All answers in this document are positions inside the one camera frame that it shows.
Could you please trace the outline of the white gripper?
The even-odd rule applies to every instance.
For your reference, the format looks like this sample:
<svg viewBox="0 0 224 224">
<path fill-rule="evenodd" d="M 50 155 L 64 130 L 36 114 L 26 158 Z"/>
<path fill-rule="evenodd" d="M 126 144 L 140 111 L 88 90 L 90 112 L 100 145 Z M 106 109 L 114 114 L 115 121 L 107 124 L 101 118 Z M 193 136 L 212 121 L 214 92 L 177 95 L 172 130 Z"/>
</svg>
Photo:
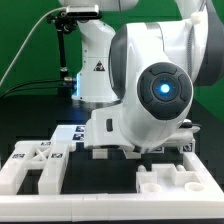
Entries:
<svg viewBox="0 0 224 224">
<path fill-rule="evenodd" d="M 157 120 L 148 112 L 131 114 L 120 108 L 103 108 L 94 110 L 86 123 L 84 147 L 118 147 L 145 154 L 160 147 L 186 146 L 196 132 L 197 127 L 187 121 Z"/>
</svg>

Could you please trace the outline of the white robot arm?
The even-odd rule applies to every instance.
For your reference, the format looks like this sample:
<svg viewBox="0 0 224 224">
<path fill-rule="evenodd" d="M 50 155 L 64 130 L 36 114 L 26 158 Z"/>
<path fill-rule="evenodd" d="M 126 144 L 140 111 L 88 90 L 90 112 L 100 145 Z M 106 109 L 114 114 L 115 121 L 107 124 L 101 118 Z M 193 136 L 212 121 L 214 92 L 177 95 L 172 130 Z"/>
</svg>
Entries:
<svg viewBox="0 0 224 224">
<path fill-rule="evenodd" d="M 59 0 L 82 34 L 83 67 L 75 99 L 103 103 L 84 130 L 87 148 L 149 153 L 189 144 L 185 127 L 195 85 L 224 73 L 224 25 L 212 0 L 174 0 L 181 20 L 140 22 L 114 30 L 103 11 L 127 10 L 139 0 Z"/>
</svg>

